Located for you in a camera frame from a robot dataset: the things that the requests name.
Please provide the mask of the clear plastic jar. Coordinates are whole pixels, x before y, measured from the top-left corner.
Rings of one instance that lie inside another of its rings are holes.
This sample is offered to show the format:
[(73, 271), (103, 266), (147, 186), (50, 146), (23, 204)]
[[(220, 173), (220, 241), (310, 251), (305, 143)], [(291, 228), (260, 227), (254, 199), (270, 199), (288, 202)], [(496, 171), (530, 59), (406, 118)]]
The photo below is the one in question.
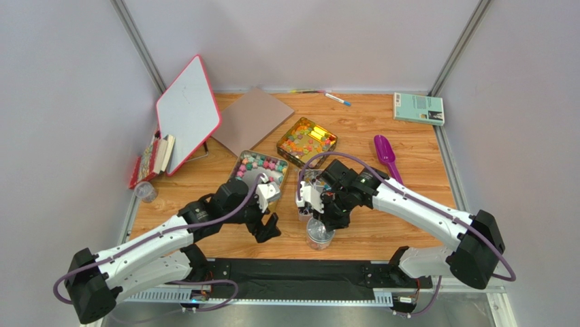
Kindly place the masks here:
[(322, 251), (328, 248), (334, 239), (335, 231), (308, 230), (306, 244), (314, 250)]

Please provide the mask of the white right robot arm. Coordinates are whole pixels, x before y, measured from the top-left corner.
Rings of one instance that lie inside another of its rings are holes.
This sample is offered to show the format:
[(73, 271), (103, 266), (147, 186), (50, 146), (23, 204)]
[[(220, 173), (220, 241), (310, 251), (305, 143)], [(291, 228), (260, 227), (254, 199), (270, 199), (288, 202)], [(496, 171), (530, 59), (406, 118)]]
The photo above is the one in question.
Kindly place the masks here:
[(400, 247), (391, 263), (409, 278), (453, 276), (463, 284), (484, 290), (497, 275), (505, 251), (496, 218), (480, 210), (473, 215), (430, 200), (374, 168), (361, 172), (335, 159), (321, 173), (330, 189), (319, 196), (316, 217), (327, 230), (347, 228), (351, 212), (364, 206), (399, 217), (428, 232), (439, 247)]

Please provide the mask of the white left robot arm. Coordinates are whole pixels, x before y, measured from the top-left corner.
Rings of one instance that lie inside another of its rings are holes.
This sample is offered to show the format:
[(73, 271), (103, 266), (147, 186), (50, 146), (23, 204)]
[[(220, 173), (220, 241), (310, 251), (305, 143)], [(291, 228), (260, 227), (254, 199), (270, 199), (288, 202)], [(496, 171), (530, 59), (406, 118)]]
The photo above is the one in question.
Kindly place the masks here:
[(97, 253), (79, 250), (54, 284), (54, 295), (75, 309), (81, 324), (90, 324), (152, 287), (202, 285), (208, 280), (208, 263), (196, 242), (228, 223), (244, 224), (258, 243), (280, 236), (278, 217), (269, 210), (279, 197), (278, 183), (264, 173), (252, 185), (231, 178), (129, 242)]

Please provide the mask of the purple plastic scoop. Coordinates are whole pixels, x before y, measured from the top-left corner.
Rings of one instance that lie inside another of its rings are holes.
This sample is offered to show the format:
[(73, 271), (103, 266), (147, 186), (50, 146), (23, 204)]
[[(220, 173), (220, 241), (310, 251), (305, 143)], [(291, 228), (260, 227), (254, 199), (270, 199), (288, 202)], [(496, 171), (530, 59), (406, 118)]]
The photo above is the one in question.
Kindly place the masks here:
[(387, 167), (392, 178), (395, 178), (399, 184), (403, 185), (402, 177), (396, 165), (396, 155), (390, 141), (383, 135), (375, 135), (373, 142), (379, 162)]

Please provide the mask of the silver jar lid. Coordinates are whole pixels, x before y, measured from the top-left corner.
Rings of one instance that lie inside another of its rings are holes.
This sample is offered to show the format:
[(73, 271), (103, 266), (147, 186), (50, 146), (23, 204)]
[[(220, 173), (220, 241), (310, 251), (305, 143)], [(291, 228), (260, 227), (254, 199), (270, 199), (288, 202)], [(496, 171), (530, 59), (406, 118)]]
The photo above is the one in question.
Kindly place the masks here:
[(308, 220), (306, 232), (310, 240), (321, 244), (331, 242), (336, 233), (335, 231), (328, 231), (325, 225), (315, 218)]

